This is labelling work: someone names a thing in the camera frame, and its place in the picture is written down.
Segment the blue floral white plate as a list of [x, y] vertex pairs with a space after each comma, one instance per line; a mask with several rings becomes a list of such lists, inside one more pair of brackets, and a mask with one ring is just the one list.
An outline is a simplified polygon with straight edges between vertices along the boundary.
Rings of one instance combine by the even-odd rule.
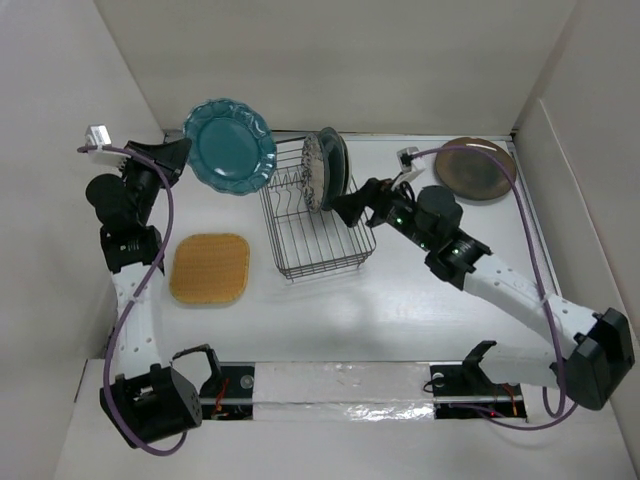
[[301, 150], [301, 187], [304, 202], [311, 213], [318, 213], [326, 200], [329, 167], [319, 136], [309, 133]]

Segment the woven bamboo plate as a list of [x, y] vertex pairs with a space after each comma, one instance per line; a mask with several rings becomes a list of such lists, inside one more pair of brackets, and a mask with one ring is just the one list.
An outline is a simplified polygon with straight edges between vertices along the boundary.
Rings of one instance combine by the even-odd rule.
[[185, 305], [235, 302], [245, 291], [250, 248], [240, 235], [196, 234], [177, 246], [169, 291]]

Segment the silver mounting rail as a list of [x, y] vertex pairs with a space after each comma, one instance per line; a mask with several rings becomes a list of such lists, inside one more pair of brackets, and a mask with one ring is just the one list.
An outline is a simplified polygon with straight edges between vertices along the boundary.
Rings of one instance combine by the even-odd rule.
[[259, 362], [256, 421], [431, 421], [428, 362]]

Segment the teal scalloped plate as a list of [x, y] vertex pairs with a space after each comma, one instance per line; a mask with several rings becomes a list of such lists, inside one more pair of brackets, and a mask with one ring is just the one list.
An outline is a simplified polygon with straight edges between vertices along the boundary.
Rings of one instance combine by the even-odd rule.
[[265, 119], [243, 102], [210, 99], [189, 112], [183, 135], [191, 141], [188, 164], [213, 190], [253, 194], [271, 180], [277, 146]]

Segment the mint green flower plate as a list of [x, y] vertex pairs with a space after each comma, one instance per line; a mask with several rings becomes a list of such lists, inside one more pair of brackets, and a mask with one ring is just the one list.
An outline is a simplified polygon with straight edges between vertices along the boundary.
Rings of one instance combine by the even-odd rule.
[[349, 191], [349, 185], [351, 181], [352, 165], [351, 165], [348, 147], [346, 146], [346, 144], [343, 145], [343, 153], [344, 153], [344, 183], [343, 183], [342, 193], [347, 194]]

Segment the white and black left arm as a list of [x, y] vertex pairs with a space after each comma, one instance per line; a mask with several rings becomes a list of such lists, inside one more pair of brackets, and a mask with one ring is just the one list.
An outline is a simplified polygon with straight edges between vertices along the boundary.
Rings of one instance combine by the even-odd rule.
[[94, 160], [115, 157], [115, 172], [94, 177], [85, 196], [100, 223], [100, 247], [117, 300], [102, 372], [100, 405], [132, 449], [156, 457], [175, 454], [188, 431], [202, 423], [198, 394], [222, 387], [222, 371], [194, 365], [188, 379], [173, 368], [161, 342], [160, 289], [175, 217], [173, 186], [191, 142], [123, 148], [93, 141], [81, 152]]

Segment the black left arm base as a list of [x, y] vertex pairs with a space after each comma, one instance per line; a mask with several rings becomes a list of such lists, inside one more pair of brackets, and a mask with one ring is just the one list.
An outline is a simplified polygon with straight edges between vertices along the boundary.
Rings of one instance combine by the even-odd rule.
[[203, 419], [252, 420], [256, 364], [221, 362], [209, 344], [201, 344], [175, 353], [172, 366], [176, 368], [177, 362], [189, 355], [203, 355], [208, 367], [203, 382], [192, 381], [199, 394]]

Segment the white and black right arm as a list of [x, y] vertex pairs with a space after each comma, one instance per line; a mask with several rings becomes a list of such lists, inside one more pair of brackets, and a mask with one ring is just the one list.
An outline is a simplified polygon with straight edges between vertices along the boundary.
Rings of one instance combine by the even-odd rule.
[[412, 197], [391, 181], [369, 179], [335, 198], [332, 209], [354, 226], [365, 209], [367, 224], [388, 224], [426, 252], [425, 264], [440, 280], [481, 298], [521, 322], [551, 349], [480, 342], [464, 359], [462, 381], [474, 393], [499, 383], [524, 383], [564, 391], [589, 410], [600, 410], [635, 363], [630, 324], [620, 311], [599, 313], [556, 294], [509, 267], [459, 226], [462, 207], [445, 187], [428, 186]]

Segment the grey-blue round plate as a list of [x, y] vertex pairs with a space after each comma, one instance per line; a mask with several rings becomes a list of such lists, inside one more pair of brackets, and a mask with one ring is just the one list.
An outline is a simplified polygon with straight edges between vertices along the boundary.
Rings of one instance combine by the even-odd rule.
[[342, 136], [332, 127], [325, 127], [319, 132], [319, 139], [328, 155], [329, 182], [325, 188], [321, 208], [331, 210], [334, 198], [344, 195], [349, 180], [348, 150]]

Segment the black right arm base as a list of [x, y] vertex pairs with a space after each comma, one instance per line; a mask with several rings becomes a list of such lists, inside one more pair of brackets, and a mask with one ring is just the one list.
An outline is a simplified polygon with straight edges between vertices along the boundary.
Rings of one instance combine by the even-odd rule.
[[422, 391], [432, 396], [437, 420], [527, 419], [520, 385], [492, 383], [480, 369], [496, 344], [482, 341], [461, 362], [430, 365]]

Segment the brown speckled plate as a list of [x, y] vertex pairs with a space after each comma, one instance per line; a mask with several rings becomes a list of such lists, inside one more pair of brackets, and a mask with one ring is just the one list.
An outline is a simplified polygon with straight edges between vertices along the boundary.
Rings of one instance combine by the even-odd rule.
[[472, 201], [491, 201], [511, 190], [511, 184], [502, 170], [480, 151], [499, 161], [512, 180], [517, 179], [514, 159], [491, 141], [459, 137], [445, 143], [444, 147], [454, 147], [454, 150], [441, 151], [436, 155], [435, 173], [459, 197]]

